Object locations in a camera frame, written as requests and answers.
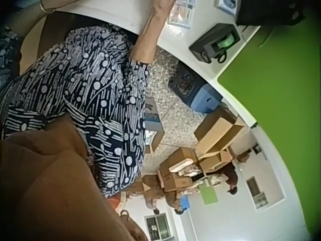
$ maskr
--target white counter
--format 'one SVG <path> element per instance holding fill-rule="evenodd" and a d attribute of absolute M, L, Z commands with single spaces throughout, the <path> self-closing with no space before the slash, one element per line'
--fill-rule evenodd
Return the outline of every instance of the white counter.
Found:
<path fill-rule="evenodd" d="M 150 2 L 151 0 L 84 0 L 62 10 L 100 19 L 139 34 L 148 17 Z M 234 24 L 232 16 L 218 10 L 214 5 L 214 0 L 197 0 L 191 29 L 186 30 L 166 25 L 158 45 L 187 64 L 208 81 L 251 127 L 256 123 L 254 117 L 233 95 L 217 82 L 217 77 L 226 69 L 258 28 L 248 27 L 242 33 L 241 31 L 244 29 L 244 26 L 238 27 L 238 32 L 242 36 L 241 41 L 227 51 L 227 60 L 223 64 L 217 62 L 212 64 L 202 63 L 189 51 L 189 46 L 217 23 Z"/>

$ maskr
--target bracelet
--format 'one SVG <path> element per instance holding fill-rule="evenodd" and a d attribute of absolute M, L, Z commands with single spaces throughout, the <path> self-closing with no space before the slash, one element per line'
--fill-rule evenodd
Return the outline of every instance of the bracelet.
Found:
<path fill-rule="evenodd" d="M 40 0 L 40 9 L 42 12 L 44 12 L 45 14 L 52 14 L 55 10 L 45 10 L 45 7 L 42 3 L 42 0 Z"/>

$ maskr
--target black bag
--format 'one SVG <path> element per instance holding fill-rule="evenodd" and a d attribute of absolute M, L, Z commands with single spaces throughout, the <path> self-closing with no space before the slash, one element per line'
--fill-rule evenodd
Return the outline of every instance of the black bag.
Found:
<path fill-rule="evenodd" d="M 304 19 L 302 0 L 240 0 L 237 25 L 295 25 Z"/>

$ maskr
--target green wall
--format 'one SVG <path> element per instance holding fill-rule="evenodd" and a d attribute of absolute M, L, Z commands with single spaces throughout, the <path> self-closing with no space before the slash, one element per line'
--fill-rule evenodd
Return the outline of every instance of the green wall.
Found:
<path fill-rule="evenodd" d="M 320 225 L 320 49 L 315 19 L 261 29 L 219 77 L 257 119 L 292 176 L 308 230 Z"/>

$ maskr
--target navy and white dress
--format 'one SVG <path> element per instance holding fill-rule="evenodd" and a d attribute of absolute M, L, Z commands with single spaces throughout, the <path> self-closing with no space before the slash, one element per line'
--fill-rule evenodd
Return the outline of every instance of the navy and white dress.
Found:
<path fill-rule="evenodd" d="M 111 26 L 71 31 L 19 76 L 21 39 L 0 32 L 2 139 L 40 130 L 69 113 L 111 196 L 134 182 L 145 152 L 149 65 L 129 58 L 132 44 Z"/>

